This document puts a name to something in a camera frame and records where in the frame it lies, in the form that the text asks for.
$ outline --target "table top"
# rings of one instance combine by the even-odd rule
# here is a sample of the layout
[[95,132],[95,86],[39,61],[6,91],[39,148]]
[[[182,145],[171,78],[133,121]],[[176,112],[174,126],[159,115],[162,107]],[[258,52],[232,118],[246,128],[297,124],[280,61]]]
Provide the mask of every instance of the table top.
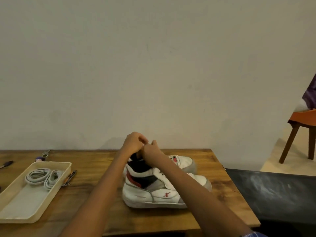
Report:
[[[198,174],[204,175],[211,181],[213,193],[217,198],[248,226],[260,225],[259,220],[210,149],[170,149],[163,150],[163,152],[167,155],[189,156],[194,159]],[[71,162],[72,170],[77,170],[71,185],[58,191],[37,222],[33,224],[0,224],[1,234],[6,237],[58,236],[87,199],[110,165],[115,153],[115,150],[51,151],[47,161]],[[1,151],[0,164],[14,160],[12,165],[0,170],[2,191],[41,154],[42,151]],[[118,188],[117,192],[117,197],[109,212],[104,235],[199,229],[199,225],[188,210],[132,209],[127,207],[121,198],[122,186]]]
[[316,176],[226,171],[259,219],[316,224]]

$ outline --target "beige floor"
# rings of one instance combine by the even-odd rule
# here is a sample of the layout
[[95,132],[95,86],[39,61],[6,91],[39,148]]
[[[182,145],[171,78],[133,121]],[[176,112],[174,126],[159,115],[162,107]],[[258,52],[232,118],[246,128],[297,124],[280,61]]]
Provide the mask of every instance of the beige floor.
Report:
[[288,124],[283,130],[283,136],[276,142],[270,158],[265,162],[261,171],[277,172],[298,175],[316,176],[316,157],[314,160],[307,158],[308,154],[308,129],[300,127],[293,145],[283,164],[279,163],[281,153],[291,132]]

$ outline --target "orange chair seat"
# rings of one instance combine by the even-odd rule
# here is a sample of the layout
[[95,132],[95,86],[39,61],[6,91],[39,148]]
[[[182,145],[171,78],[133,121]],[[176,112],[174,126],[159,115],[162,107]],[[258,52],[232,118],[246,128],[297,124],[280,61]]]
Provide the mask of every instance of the orange chair seat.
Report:
[[297,121],[305,125],[316,126],[316,109],[302,112],[293,112],[291,121]]

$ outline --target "orange chair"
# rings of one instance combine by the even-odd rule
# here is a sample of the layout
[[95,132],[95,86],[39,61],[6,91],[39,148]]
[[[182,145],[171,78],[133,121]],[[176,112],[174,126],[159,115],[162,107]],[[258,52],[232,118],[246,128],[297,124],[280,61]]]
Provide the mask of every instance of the orange chair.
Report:
[[310,111],[303,111],[303,112],[293,112],[288,123],[290,123],[293,129],[291,131],[288,141],[286,142],[286,145],[282,152],[281,158],[279,159],[279,162],[281,164],[284,163],[284,160],[290,150],[290,147],[294,141],[294,138],[300,126],[309,128],[308,158],[314,159],[315,142],[316,142],[316,109],[313,109]]

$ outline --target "white sneaker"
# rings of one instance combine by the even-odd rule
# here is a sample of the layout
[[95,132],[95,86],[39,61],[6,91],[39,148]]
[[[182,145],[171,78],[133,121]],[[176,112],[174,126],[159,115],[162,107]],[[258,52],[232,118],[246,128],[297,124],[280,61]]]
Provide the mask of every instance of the white sneaker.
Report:
[[[211,183],[204,176],[188,175],[211,191]],[[157,168],[138,173],[128,166],[122,197],[132,208],[187,208],[179,193]]]
[[[193,159],[187,156],[179,156],[179,155],[168,155],[170,159],[174,161],[174,163],[179,166],[184,172],[186,173],[192,173],[196,174],[197,173],[197,166],[194,162]],[[126,171],[127,171],[127,166],[128,163],[125,165],[124,171],[123,171],[123,176],[126,177]]]

